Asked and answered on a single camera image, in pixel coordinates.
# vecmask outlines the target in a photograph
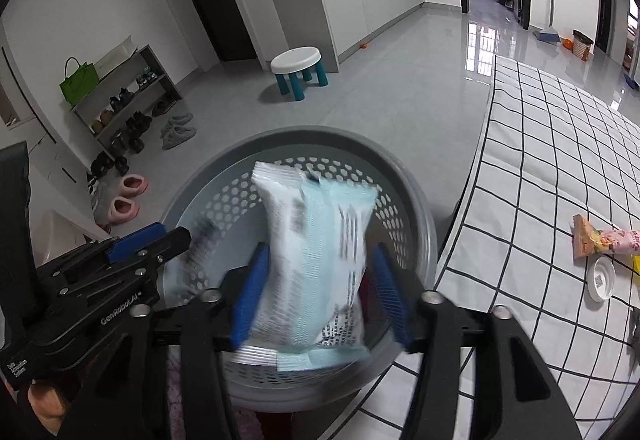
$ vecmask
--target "shoe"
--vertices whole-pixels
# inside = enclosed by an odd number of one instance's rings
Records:
[[[91,123],[91,131],[94,132],[94,135],[100,135],[100,132],[104,129],[104,125],[97,119],[94,118]]]
[[[138,216],[139,210],[140,206],[137,203],[134,203],[127,198],[123,198],[122,196],[116,196],[111,201],[109,211],[107,212],[107,218],[111,225],[124,224]]]
[[[137,154],[143,149],[145,149],[145,143],[142,142],[139,138],[131,137],[129,139],[129,149]]]
[[[172,99],[167,94],[165,94],[164,96],[161,97],[160,100],[158,100],[158,102],[156,102],[156,105],[151,110],[151,115],[153,116],[164,115],[174,106],[175,102],[176,102],[175,99]]]
[[[120,180],[118,192],[124,198],[133,198],[145,192],[148,186],[149,182],[143,176],[131,174]]]
[[[104,165],[104,162],[99,158],[96,158],[93,162],[91,162],[91,174],[96,178],[102,178],[107,174],[107,166]]]
[[[133,114],[133,119],[140,125],[140,127],[143,129],[143,133],[149,129],[149,127],[151,127],[151,122],[153,121],[153,119],[148,116],[148,115],[144,115],[141,112],[135,112]]]
[[[129,149],[129,139],[130,139],[129,130],[120,130],[113,138],[114,140],[117,140],[120,143],[120,146],[124,151]]]
[[[175,126],[164,134],[162,138],[162,149],[167,150],[172,147],[180,146],[196,134],[195,128],[185,128],[184,126]]]
[[[113,160],[103,151],[98,153],[97,160],[101,160],[107,169],[111,169],[113,167]]]
[[[111,142],[109,144],[109,149],[108,149],[111,156],[121,157],[122,155],[124,155],[126,150],[127,149],[123,146],[122,140],[119,137],[114,136],[111,139]]]
[[[103,126],[109,124],[112,118],[113,112],[111,110],[102,110],[102,113],[100,114],[100,122]]]
[[[142,70],[142,73],[149,81],[155,81],[158,78],[158,74],[156,74],[156,72],[149,66],[145,66],[145,69]]]
[[[126,120],[125,124],[132,138],[140,138],[145,133],[144,127],[132,116]]]
[[[126,88],[121,88],[120,89],[120,102],[122,102],[122,105],[126,106],[127,104],[129,104],[131,102],[131,99],[133,99],[133,93],[131,93]]]
[[[111,97],[109,104],[111,105],[113,113],[118,113],[122,109],[122,101],[118,97]]]
[[[193,115],[191,113],[187,113],[186,115],[170,116],[169,120],[166,122],[166,126],[160,130],[160,136],[164,136],[166,132],[171,131],[171,128],[174,126],[184,126],[192,118]]]
[[[117,157],[117,159],[114,160],[114,163],[116,165],[116,170],[120,173],[120,176],[124,176],[129,172],[129,163],[123,156]]]

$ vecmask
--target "white stool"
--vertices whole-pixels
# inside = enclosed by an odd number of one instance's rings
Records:
[[[285,74],[289,76],[289,82],[291,82],[291,89],[293,90],[293,96],[296,100],[303,100],[305,94],[302,92],[302,87],[298,81],[296,72],[302,71],[302,78],[305,81],[311,80],[310,68],[314,66],[316,68],[316,75],[318,75],[318,85],[327,86],[329,81],[326,78],[324,66],[320,59],[320,51],[313,46],[303,46],[300,48],[293,48],[287,50],[284,54],[280,54],[271,61],[271,71],[276,75],[278,86],[280,87],[280,93],[286,95],[289,93],[289,87],[287,86],[287,80]]]

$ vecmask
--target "white plastic bag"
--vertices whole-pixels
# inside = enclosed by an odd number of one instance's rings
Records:
[[[280,371],[368,355],[358,288],[377,191],[263,162],[252,179],[267,211],[271,254],[252,340],[278,350]]]

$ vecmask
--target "basket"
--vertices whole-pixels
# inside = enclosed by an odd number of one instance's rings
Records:
[[[219,240],[204,261],[190,272],[190,286],[179,258],[158,277],[160,306],[188,300],[188,289],[200,292],[219,285],[225,273],[248,263],[257,242],[268,242],[264,207],[252,184],[255,162],[286,164],[337,181],[367,183],[378,198],[367,229],[367,246],[383,242],[398,265],[415,270],[426,288],[433,287],[437,244],[433,220],[424,194],[398,159],[377,144],[354,133],[322,126],[270,131],[233,146],[204,165],[182,187],[162,217],[168,229],[193,230],[201,218],[220,229]],[[360,291],[365,317],[364,341],[369,359],[324,370],[278,372],[272,350],[256,363],[225,354],[225,378],[237,406],[265,412],[314,409],[364,387],[398,356],[385,313],[371,283]]]
[[[583,61],[589,59],[589,53],[591,52],[591,45],[593,41],[585,36],[582,32],[574,30],[574,55],[578,56]]]

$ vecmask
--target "broom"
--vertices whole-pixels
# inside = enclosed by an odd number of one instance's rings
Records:
[[[541,30],[536,34],[539,41],[557,44],[561,42],[558,31],[554,28],[554,8],[556,6],[556,0],[551,0],[551,14],[549,15],[549,28]]]

